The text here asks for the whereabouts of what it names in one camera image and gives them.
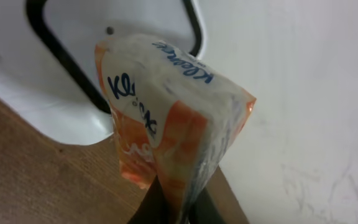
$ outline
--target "black strip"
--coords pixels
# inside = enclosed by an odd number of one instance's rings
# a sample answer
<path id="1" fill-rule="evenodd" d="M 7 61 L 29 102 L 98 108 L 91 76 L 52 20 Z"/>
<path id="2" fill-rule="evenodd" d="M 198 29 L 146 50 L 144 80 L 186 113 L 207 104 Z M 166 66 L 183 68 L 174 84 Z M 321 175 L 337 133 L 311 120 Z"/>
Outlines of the black strip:
<path id="1" fill-rule="evenodd" d="M 110 112 L 110 107 L 106 100 L 99 94 L 99 91 L 92 85 L 81 68 L 72 59 L 70 54 L 62 47 L 59 41 L 51 33 L 44 22 L 43 11 L 47 0 L 27 0 L 25 4 L 25 11 L 27 18 L 34 32 L 38 35 L 41 41 L 49 48 L 53 55 L 57 58 L 61 65 L 67 70 L 70 76 L 85 92 L 91 102 L 101 111 Z M 190 51 L 192 56 L 197 56 L 201 47 L 201 29 L 198 24 L 198 19 L 193 9 L 191 0 L 183 0 L 186 11 L 190 18 L 190 23 L 196 36 L 196 43 Z"/>

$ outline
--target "black rubber seal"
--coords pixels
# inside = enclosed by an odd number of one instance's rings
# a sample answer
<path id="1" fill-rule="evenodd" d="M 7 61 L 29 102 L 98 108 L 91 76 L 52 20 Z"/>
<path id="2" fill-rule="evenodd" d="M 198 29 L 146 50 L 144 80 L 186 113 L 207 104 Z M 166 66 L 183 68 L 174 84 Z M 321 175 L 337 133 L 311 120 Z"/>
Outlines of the black rubber seal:
<path id="1" fill-rule="evenodd" d="M 58 39 L 52 34 L 44 21 L 44 6 L 47 0 L 27 0 L 25 4 L 25 11 L 27 18 L 38 35 L 41 41 L 49 48 L 51 53 L 57 58 L 61 65 L 67 70 L 74 81 L 85 92 L 91 102 L 101 111 L 110 112 L 110 107 L 106 100 L 100 95 L 99 91 L 92 85 L 81 68 L 73 60 L 71 55 L 65 50 Z M 193 27 L 196 43 L 193 49 L 189 52 L 192 56 L 197 56 L 201 47 L 201 29 L 198 23 L 196 13 L 193 8 L 191 0 L 183 0 L 186 11 L 190 18 L 191 26 Z"/>

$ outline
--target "hole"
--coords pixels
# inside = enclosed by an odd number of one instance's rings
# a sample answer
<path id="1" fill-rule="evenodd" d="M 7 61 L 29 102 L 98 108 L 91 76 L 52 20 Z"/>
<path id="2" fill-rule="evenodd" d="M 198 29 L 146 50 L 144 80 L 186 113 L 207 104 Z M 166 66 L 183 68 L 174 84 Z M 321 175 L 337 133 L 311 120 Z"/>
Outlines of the hole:
<path id="1" fill-rule="evenodd" d="M 114 33 L 114 29 L 113 29 L 112 27 L 107 27 L 106 33 L 109 34 L 109 35 L 111 35 L 111 34 Z"/>

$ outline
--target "wooden surface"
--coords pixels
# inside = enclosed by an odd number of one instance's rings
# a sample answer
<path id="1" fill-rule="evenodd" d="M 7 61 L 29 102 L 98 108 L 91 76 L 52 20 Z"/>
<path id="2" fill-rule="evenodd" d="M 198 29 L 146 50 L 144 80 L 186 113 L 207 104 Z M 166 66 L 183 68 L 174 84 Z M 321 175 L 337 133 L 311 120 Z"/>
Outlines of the wooden surface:
<path id="1" fill-rule="evenodd" d="M 0 102 L 0 223 L 126 223 L 145 191 L 118 170 L 110 139 L 59 144 Z M 228 223 L 247 223 L 220 169 L 208 191 Z"/>

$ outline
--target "white wall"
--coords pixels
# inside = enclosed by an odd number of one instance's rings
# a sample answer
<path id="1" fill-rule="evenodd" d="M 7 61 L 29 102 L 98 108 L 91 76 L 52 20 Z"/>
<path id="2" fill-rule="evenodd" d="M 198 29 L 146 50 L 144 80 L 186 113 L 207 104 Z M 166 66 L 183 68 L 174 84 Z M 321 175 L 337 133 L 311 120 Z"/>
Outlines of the white wall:
<path id="1" fill-rule="evenodd" d="M 358 1 L 200 9 L 204 61 L 258 98 L 221 162 L 251 224 L 358 223 Z"/>

